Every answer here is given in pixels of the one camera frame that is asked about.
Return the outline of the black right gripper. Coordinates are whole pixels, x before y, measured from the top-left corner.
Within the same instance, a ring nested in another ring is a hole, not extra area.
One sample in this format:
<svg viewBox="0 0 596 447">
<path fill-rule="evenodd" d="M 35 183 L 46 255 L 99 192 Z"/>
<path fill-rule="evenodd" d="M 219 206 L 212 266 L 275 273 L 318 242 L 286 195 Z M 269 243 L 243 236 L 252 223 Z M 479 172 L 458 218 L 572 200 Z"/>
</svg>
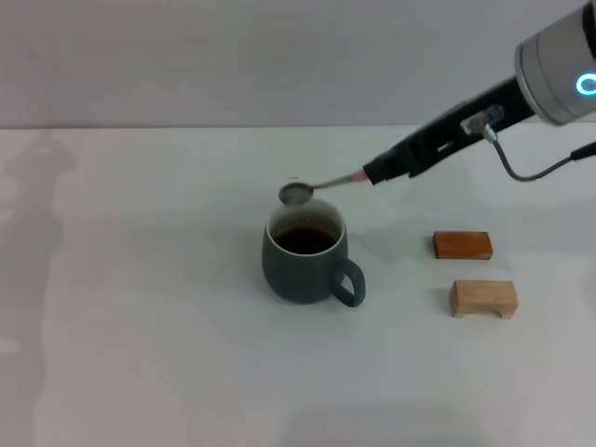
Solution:
<svg viewBox="0 0 596 447">
<path fill-rule="evenodd" d="M 511 77 L 451 112 L 424 125 L 363 166 L 371 184 L 388 182 L 402 174 L 416 177 L 448 156 L 479 142 L 482 126 L 502 130 L 533 116 L 515 78 Z"/>
</svg>

